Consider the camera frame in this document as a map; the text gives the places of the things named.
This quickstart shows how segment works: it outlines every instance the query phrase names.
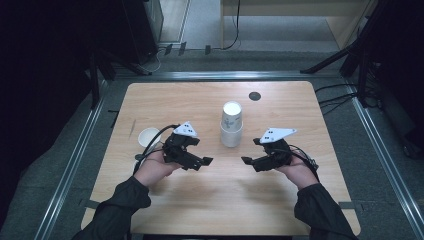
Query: white triangular marker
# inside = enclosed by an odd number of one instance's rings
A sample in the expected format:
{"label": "white triangular marker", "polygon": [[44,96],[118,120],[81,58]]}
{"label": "white triangular marker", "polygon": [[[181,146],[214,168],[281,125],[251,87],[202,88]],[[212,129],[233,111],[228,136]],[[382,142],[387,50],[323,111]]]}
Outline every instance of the white triangular marker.
{"label": "white triangular marker", "polygon": [[260,139],[260,143],[271,143],[276,142],[280,139],[283,139],[293,133],[297,132],[296,129],[293,128],[268,128],[262,138]]}
{"label": "white triangular marker", "polygon": [[190,122],[185,122],[184,124],[181,124],[181,126],[174,129],[174,133],[178,135],[189,136],[189,137],[197,136],[197,133],[196,131],[194,131]]}

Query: black hole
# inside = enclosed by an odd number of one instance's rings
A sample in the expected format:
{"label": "black hole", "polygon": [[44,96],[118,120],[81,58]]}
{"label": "black hole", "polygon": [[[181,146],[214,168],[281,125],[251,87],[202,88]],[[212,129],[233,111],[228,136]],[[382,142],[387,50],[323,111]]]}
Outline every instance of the black hole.
{"label": "black hole", "polygon": [[260,94],[260,93],[258,93],[258,92],[251,92],[251,93],[249,94],[249,98],[250,98],[250,100],[252,100],[252,101],[258,101],[259,99],[261,99],[261,94]]}

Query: right hand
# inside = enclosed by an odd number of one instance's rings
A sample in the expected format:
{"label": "right hand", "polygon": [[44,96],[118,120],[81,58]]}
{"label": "right hand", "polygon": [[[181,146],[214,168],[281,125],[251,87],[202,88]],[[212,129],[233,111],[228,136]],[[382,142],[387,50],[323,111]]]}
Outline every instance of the right hand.
{"label": "right hand", "polygon": [[299,190],[318,183],[318,180],[315,178],[311,169],[309,169],[300,158],[294,155],[292,155],[291,158],[292,161],[290,165],[284,165],[276,168],[275,170],[284,173],[287,178],[297,186]]}

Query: left hand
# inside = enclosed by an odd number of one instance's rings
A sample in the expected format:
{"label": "left hand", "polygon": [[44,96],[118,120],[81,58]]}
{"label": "left hand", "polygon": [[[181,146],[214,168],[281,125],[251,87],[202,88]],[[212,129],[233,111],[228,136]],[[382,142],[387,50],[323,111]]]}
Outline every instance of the left hand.
{"label": "left hand", "polygon": [[178,163],[165,163],[164,153],[162,150],[152,152],[141,164],[134,177],[144,186],[149,187],[164,177],[172,174],[172,172],[182,166]]}

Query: wooden table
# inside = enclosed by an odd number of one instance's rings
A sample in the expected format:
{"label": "wooden table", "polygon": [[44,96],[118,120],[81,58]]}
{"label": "wooden table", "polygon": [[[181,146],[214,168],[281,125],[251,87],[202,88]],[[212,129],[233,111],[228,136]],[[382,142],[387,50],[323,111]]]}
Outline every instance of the wooden table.
{"label": "wooden table", "polygon": [[[239,0],[221,0],[221,48],[224,47],[224,17],[237,16]],[[240,16],[325,16],[340,49],[356,36],[362,19],[377,0],[243,0]]]}
{"label": "wooden table", "polygon": [[[261,94],[259,101],[249,99]],[[225,102],[243,107],[241,144],[227,148],[220,142],[220,119]],[[110,198],[117,184],[128,179],[137,142],[145,128],[161,129],[190,121],[200,143],[188,151],[213,157],[199,171],[178,169],[151,188],[152,205],[136,212],[131,231],[180,235],[307,235],[309,227],[295,219],[297,188],[277,171],[256,173],[241,156],[264,156],[253,139],[269,127],[295,128],[286,138],[320,165],[321,182],[337,202],[350,202],[330,137],[312,85],[294,82],[136,83],[129,86],[115,124],[91,200]],[[171,130],[162,135],[162,141]],[[354,232],[360,226],[354,210],[343,210]],[[87,209],[82,227],[92,219]]]}

